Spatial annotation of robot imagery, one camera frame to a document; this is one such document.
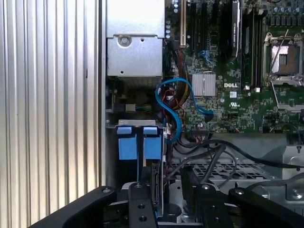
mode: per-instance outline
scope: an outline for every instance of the white label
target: white label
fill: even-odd
[[[231,91],[230,92],[230,98],[237,98],[238,93],[236,91]]]
[[[245,54],[249,53],[249,27],[246,28]]]
[[[224,83],[224,88],[237,88],[236,83]]]
[[[231,108],[237,108],[239,107],[239,104],[237,102],[230,102],[230,105],[229,105]]]

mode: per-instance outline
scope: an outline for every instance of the screw hole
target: screw hole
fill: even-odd
[[[139,209],[144,209],[144,208],[145,208],[145,205],[140,204],[140,205],[138,205],[138,208],[139,208]]]
[[[214,220],[216,223],[220,223],[219,217],[215,217]]]
[[[106,188],[106,189],[103,189],[103,193],[108,193],[108,192],[110,192],[111,190],[110,189],[108,189],[108,188]]]
[[[141,222],[145,222],[145,221],[147,221],[147,217],[141,216],[141,217],[139,217],[139,220],[140,220]]]

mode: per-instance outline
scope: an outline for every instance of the cpu socket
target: cpu socket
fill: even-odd
[[[304,85],[303,39],[300,34],[284,38],[283,36],[273,37],[271,33],[267,33],[264,42],[263,62],[263,76],[266,85],[269,86],[271,83],[273,85]]]

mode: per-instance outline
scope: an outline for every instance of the black cable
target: black cable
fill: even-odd
[[[238,161],[235,158],[235,156],[233,156],[231,153],[229,153],[227,151],[224,151],[224,153],[228,154],[233,159],[233,161],[234,161],[234,168],[233,168],[232,172],[229,174],[229,176],[227,177],[227,179],[223,183],[221,183],[221,184],[218,185],[219,189],[221,187],[223,187],[225,184],[227,184],[229,180],[232,179],[233,175],[236,173],[237,168],[238,168],[238,163],[237,163]]]
[[[287,180],[266,180],[266,181],[262,181],[262,182],[258,182],[258,183],[254,183],[252,185],[249,185],[246,189],[248,190],[252,190],[257,186],[264,186],[264,187],[269,187],[269,186],[283,186],[283,185],[287,185],[287,184],[291,184],[297,180],[300,179],[304,179],[304,172],[301,172],[297,175],[295,175],[292,178],[289,178]]]
[[[272,0],[267,0],[269,3],[279,3],[281,2],[282,0],[277,0],[277,1],[272,1]]]
[[[199,144],[195,148],[193,148],[191,151],[187,152],[187,154],[192,154],[192,153],[196,152],[197,150],[199,150],[202,147],[205,147],[205,146],[207,146],[209,144],[215,144],[215,143],[225,144],[226,146],[232,148],[233,150],[235,150],[236,152],[240,153],[241,155],[243,155],[247,159],[250,159],[250,160],[252,160],[252,161],[254,161],[256,163],[260,163],[260,164],[263,164],[263,165],[269,165],[269,166],[272,166],[272,167],[284,168],[284,169],[304,168],[304,166],[284,164],[284,163],[277,163],[277,162],[274,162],[274,161],[267,161],[267,160],[263,160],[263,159],[260,159],[260,158],[252,157],[251,155],[249,155],[248,153],[246,153],[245,151],[243,151],[242,149],[240,149],[236,145],[234,145],[234,144],[232,144],[232,143],[230,143],[228,141],[221,140],[221,139],[209,139],[209,140],[205,140],[201,144]]]
[[[189,152],[181,152],[178,148],[177,148],[177,146],[174,144],[173,145],[173,148],[175,149],[175,151],[177,152],[177,153],[180,153],[180,154],[182,154],[182,155],[191,155],[191,154],[193,154],[194,152],[196,152],[198,149],[196,149],[195,151],[193,151],[193,150],[191,150],[191,151],[189,151]]]
[[[197,142],[189,142],[189,143],[187,143],[187,144],[185,144],[185,143],[183,143],[182,142],[182,140],[181,140],[181,135],[179,136],[179,138],[177,139],[177,143],[180,145],[180,146],[182,146],[182,147],[185,147],[185,148],[189,148],[189,149],[191,149],[191,148],[193,148],[193,147],[196,147],[199,143],[197,143]]]
[[[181,169],[181,167],[183,167],[185,164],[187,164],[188,162],[197,160],[197,159],[202,159],[202,158],[206,158],[210,155],[215,154],[218,150],[219,150],[220,146],[217,146],[213,149],[211,149],[210,151],[204,152],[204,153],[200,153],[198,155],[194,155],[191,157],[188,157],[186,159],[184,159],[178,166],[176,166],[163,180],[163,183],[165,184],[166,182],[168,182],[170,180],[170,178],[178,171]]]
[[[221,144],[219,150],[216,152],[216,154],[211,159],[211,162],[210,162],[203,178],[200,180],[200,183],[206,183],[209,180],[209,178],[214,170],[214,167],[217,165],[219,157],[222,155],[222,153],[225,151],[225,149],[226,149],[226,145]]]
[[[296,133],[298,134],[298,144],[301,144],[301,132],[299,131],[298,127],[294,126],[293,124],[291,123],[280,123],[280,124],[277,124],[276,126],[273,127],[273,129],[276,129],[278,127],[283,127],[283,126],[290,126],[290,127],[293,127],[296,131]]]

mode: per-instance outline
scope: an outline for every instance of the green circuit board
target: green circuit board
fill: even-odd
[[[208,16],[211,18],[213,1],[207,2]],[[270,23],[273,20],[275,7],[301,10],[304,8],[304,3],[301,1],[287,2],[285,0],[277,4],[268,3],[267,1],[259,2],[243,2],[243,11],[248,7],[258,5],[267,10],[267,15],[263,21],[263,33],[271,33],[273,37],[284,36],[286,30],[289,29],[288,35],[295,36],[300,34],[304,36],[304,26],[272,26]],[[217,34],[219,33],[219,23],[215,26],[210,25],[207,31],[207,50],[209,50],[210,60],[212,64],[206,63],[206,60],[200,57],[197,53],[193,53],[189,48],[185,48],[186,63],[189,74],[201,74],[204,71],[214,72],[216,74],[216,95],[208,97],[196,97],[196,102],[199,106],[214,112],[214,118],[205,123],[201,114],[197,113],[193,108],[192,99],[184,104],[186,112],[186,130],[191,129],[208,129],[217,121],[229,121],[236,126],[240,133],[266,133],[274,125],[282,123],[291,123],[297,126],[300,125],[302,119],[301,112],[290,112],[277,107],[276,97],[271,86],[266,86],[262,82],[262,88],[259,93],[251,90],[244,90],[241,85],[242,78],[242,49],[240,49],[238,57],[230,62],[224,63],[219,55],[219,42]],[[238,85],[237,88],[224,87],[225,83]],[[304,104],[304,87],[302,86],[276,86],[275,92],[280,103],[289,104],[291,107]],[[287,129],[276,128],[277,132],[287,131]],[[226,127],[218,127],[217,132],[228,132]]]

